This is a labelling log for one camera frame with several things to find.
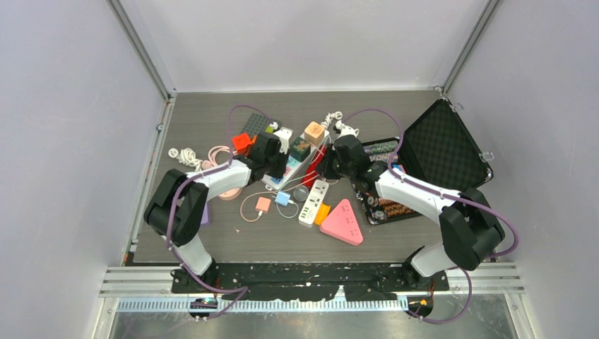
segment gray wall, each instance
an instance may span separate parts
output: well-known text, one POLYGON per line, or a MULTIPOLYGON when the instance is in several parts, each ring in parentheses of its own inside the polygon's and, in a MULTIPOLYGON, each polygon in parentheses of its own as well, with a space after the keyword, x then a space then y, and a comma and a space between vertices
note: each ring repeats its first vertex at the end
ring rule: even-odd
POLYGON ((599 330, 598 15, 592 0, 504 1, 450 95, 495 154, 484 191, 520 230, 544 338, 599 330))
POLYGON ((124 0, 179 92, 442 84, 481 0, 124 0))
POLYGON ((162 100, 105 1, 0 11, 0 328, 85 338, 162 100))

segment metal frame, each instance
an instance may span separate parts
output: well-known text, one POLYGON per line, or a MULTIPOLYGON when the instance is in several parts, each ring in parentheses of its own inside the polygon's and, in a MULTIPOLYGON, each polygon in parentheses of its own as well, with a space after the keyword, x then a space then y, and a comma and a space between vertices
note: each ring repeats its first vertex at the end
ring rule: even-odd
MULTIPOLYGON (((94 339, 108 338, 114 315, 119 311, 132 312, 187 312, 190 300, 200 297, 221 297, 213 293, 173 294, 171 271, 179 266, 132 266, 109 267, 100 288, 104 307, 97 321, 94 339)), ((448 291, 436 291, 435 295, 466 295, 468 282, 459 270, 446 272, 448 291)), ((535 338, 528 313, 523 305, 523 283, 514 263, 482 263, 470 273, 475 295, 504 295, 512 321, 519 338, 535 338)), ((346 302, 343 288, 327 302, 239 302, 233 312, 289 312, 289 311, 398 311, 404 309, 408 297, 428 295, 427 292, 397 292, 398 300, 389 302, 346 302)))
MULTIPOLYGON (((109 267, 100 288, 100 297, 214 297, 213 293, 173 294, 171 271, 179 266, 130 266, 109 267)), ((449 291, 437 291, 436 295, 456 295, 468 293, 468 282, 459 270, 448 270, 449 291)), ((470 273, 474 294, 523 294, 514 263, 481 263, 470 273)), ((428 292, 397 292, 397 295, 416 297, 428 292)))
POLYGON ((468 57, 474 50, 474 47, 480 40, 480 37, 482 36, 482 33, 487 27, 487 24, 490 22, 493 13, 495 12, 495 10, 501 2, 502 0, 487 1, 487 5, 482 10, 480 17, 478 18, 478 21, 474 26, 474 30, 470 34, 470 37, 468 37, 468 40, 466 41, 464 48, 462 48, 462 52, 460 52, 460 56, 458 56, 456 63, 453 65, 453 68, 451 69, 451 72, 449 73, 447 80, 445 80, 445 84, 443 84, 443 95, 447 95, 447 93, 453 86, 453 83, 456 82, 456 79, 458 78, 460 71, 462 70, 464 64, 468 60, 468 57))
POLYGON ((158 160, 160 159, 160 154, 162 154, 162 148, 165 145, 170 119, 172 117, 172 110, 174 109, 174 104, 176 101, 177 92, 173 92, 171 98, 169 99, 168 105, 165 106, 165 109, 162 113, 162 120, 160 124, 156 126, 158 134, 154 139, 152 157, 150 158, 150 162, 147 166, 148 171, 146 172, 146 178, 144 179, 143 187, 141 189, 141 195, 137 205, 135 218, 131 227, 131 235, 129 236, 129 245, 125 253, 129 253, 130 251, 135 252, 137 247, 137 236, 139 235, 139 230, 141 229, 141 225, 143 223, 143 211, 146 208, 146 202, 150 196, 150 190, 152 189, 152 183, 154 182, 156 169, 158 168, 158 160))
MULTIPOLYGON (((480 40, 484 29, 487 27, 493 13, 496 11, 501 0, 488 0, 483 12, 473 28, 466 44, 461 50, 456 63, 446 79, 445 83, 437 89, 441 96, 445 96, 450 91, 473 48, 480 40)), ((172 116, 172 110, 177 93, 170 91, 163 79, 160 77, 146 47, 144 47, 139 34, 136 32, 130 17, 127 15, 121 0, 107 0, 113 10, 115 17, 123 27, 125 34, 129 38, 133 48, 144 67, 147 69, 156 88, 165 100, 162 123, 157 126, 159 133, 154 141, 153 154, 148 164, 148 172, 141 189, 140 200, 136 215, 131 226, 131 237, 129 242, 129 251, 135 251, 137 236, 142 225, 143 209, 149 196, 151 186, 155 177, 155 171, 158 166, 158 160, 162 153, 166 131, 172 116)), ((161 300, 180 299, 188 300, 193 297, 214 297, 214 294, 201 293, 189 295, 174 295, 170 292, 172 285, 171 270, 179 266, 134 266, 134 267, 109 267, 105 276, 105 281, 100 289, 99 299, 101 300, 101 310, 97 317, 94 339, 108 338, 112 330, 115 314, 119 310, 119 300, 125 298, 159 298, 161 300)), ((465 276, 459 270, 447 271, 449 291, 438 291, 439 295, 467 294, 468 285, 465 276)), ((510 314, 520 338, 534 338, 535 333, 530 325, 528 313, 523 305, 522 297, 525 295, 523 284, 520 280, 518 271, 514 263, 483 263, 480 267, 471 273, 473 282, 473 293, 477 295, 492 294, 505 295, 506 303, 509 306, 510 314)), ((398 298, 418 297, 427 295, 426 292, 398 292, 398 298)), ((338 292, 339 297, 344 297, 343 289, 338 292)))
POLYGON ((158 70, 156 69, 154 63, 152 62, 152 59, 150 58, 148 50, 143 45, 141 38, 139 37, 139 34, 135 30, 135 27, 133 26, 131 19, 129 18, 125 11, 125 8, 123 7, 123 4, 120 0, 107 0, 107 3, 110 5, 112 12, 121 24, 121 27, 123 27, 125 35, 131 42, 131 45, 133 46, 133 49, 135 49, 135 52, 139 56, 141 63, 150 74, 150 77, 152 78, 154 85, 156 85, 158 92, 160 92, 164 100, 169 100, 171 97, 171 91, 169 91, 169 89, 165 85, 165 82, 160 77, 158 70))

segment pink triangle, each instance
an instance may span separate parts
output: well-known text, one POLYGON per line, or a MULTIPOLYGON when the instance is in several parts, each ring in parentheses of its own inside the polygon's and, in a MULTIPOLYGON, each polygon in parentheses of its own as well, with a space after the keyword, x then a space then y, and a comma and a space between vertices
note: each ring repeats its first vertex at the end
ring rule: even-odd
POLYGON ((320 225, 320 231, 354 246, 364 238, 348 199, 343 199, 320 225))

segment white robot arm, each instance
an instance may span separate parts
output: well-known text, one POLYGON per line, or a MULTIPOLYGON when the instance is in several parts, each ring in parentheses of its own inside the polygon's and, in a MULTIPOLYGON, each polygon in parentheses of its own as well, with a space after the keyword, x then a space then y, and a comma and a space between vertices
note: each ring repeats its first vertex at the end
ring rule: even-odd
MULTIPOLYGON (((185 189, 173 225, 172 242, 174 250, 195 274, 204 276, 210 266, 215 265, 198 236, 206 201, 230 189, 252 184, 264 174, 282 176, 287 154, 281 153, 280 147, 277 136, 261 133, 247 157, 236 157, 230 165, 221 165, 221 171, 196 179, 185 189)), ((421 247, 403 263, 402 275, 414 287, 427 284, 428 277, 447 268, 458 266, 474 270, 504 238, 504 231, 494 216, 418 189, 404 179, 488 206, 478 190, 461 193, 441 189, 397 169, 401 177, 398 179, 384 162, 369 160, 355 133, 343 134, 334 144, 327 145, 316 170, 326 179, 348 178, 359 191, 401 203, 440 226, 443 242, 421 247)), ((185 179, 197 174, 172 169, 148 204, 144 219, 163 237, 174 191, 185 179)))

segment orange block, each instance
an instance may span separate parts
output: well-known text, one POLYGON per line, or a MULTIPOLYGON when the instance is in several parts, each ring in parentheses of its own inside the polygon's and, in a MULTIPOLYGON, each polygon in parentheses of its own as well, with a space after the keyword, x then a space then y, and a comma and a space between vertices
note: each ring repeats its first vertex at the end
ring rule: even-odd
POLYGON ((316 218, 314 218, 314 223, 320 226, 322 222, 326 219, 330 210, 331 207, 329 205, 321 204, 319 211, 316 213, 316 218))
POLYGON ((312 145, 318 145, 324 139, 324 127, 317 122, 311 122, 304 130, 304 140, 312 145))
POLYGON ((231 138, 233 142, 233 148, 237 151, 237 154, 245 154, 251 146, 251 140, 247 133, 240 134, 231 138))

